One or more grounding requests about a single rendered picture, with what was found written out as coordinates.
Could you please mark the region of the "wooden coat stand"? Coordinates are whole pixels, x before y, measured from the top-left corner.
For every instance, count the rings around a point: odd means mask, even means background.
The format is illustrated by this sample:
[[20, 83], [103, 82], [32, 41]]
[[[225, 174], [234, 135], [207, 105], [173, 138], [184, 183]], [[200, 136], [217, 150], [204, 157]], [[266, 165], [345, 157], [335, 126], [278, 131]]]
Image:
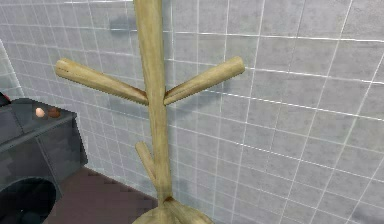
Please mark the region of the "wooden coat stand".
[[152, 146], [135, 149], [153, 183], [158, 206], [133, 224], [214, 224], [204, 213], [173, 197], [166, 106], [208, 89], [245, 71], [241, 57], [233, 57], [168, 90], [165, 85], [162, 0], [133, 0], [145, 88], [140, 90], [70, 59], [56, 62], [57, 76], [148, 107]]

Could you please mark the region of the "dark grey cabinet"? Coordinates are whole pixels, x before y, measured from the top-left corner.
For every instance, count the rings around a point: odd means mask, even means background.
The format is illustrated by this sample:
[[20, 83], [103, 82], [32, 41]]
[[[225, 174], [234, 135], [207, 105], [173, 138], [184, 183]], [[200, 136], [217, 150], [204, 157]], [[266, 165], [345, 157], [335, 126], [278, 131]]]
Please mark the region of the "dark grey cabinet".
[[60, 184], [87, 163], [76, 114], [50, 118], [51, 107], [28, 98], [0, 107], [0, 224], [42, 224]]

